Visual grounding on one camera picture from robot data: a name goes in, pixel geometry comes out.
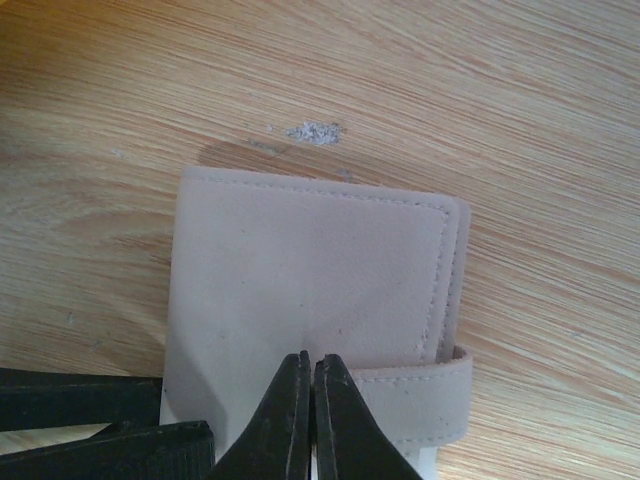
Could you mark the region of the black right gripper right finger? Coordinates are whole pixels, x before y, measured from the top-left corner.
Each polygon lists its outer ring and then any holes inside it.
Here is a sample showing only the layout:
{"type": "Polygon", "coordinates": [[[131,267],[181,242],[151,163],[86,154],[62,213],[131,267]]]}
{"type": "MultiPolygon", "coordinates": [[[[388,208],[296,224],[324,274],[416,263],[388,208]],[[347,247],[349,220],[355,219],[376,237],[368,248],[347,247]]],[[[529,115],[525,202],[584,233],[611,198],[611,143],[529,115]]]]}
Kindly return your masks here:
{"type": "Polygon", "coordinates": [[[418,479],[376,423],[340,356],[314,370],[317,472],[320,479],[418,479]]]}

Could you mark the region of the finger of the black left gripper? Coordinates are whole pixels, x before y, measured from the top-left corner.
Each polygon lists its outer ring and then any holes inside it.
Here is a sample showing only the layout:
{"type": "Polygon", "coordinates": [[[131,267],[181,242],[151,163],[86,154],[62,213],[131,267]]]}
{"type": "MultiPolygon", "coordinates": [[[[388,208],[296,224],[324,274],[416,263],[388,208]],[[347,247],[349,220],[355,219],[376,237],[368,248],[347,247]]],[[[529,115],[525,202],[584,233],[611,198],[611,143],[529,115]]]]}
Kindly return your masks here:
{"type": "Polygon", "coordinates": [[[3,479],[204,479],[215,464],[204,421],[182,422],[25,450],[1,457],[3,479]]]}
{"type": "Polygon", "coordinates": [[[63,374],[3,368],[1,430],[159,423],[162,380],[156,377],[63,374]]]}

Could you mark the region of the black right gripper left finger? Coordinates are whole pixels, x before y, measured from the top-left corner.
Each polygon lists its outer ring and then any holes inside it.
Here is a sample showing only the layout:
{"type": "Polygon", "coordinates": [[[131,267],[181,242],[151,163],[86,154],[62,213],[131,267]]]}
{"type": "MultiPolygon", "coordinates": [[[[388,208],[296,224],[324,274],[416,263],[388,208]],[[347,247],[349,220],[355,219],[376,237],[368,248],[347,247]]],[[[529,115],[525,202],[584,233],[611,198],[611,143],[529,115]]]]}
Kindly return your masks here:
{"type": "Polygon", "coordinates": [[[311,473],[309,354],[287,355],[247,427],[210,479],[308,479],[311,473]]]}

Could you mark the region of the beige card holder wallet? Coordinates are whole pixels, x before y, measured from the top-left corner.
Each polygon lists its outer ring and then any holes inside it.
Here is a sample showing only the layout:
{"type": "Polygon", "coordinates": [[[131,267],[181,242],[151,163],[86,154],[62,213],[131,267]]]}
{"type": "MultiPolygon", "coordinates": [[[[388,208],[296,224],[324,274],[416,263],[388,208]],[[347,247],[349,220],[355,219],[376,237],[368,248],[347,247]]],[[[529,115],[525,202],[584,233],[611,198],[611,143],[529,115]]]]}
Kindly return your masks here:
{"type": "Polygon", "coordinates": [[[470,220],[446,195],[185,169],[161,422],[206,421],[224,454],[287,354],[336,354],[385,436],[435,478],[470,414],[456,341],[470,220]]]}

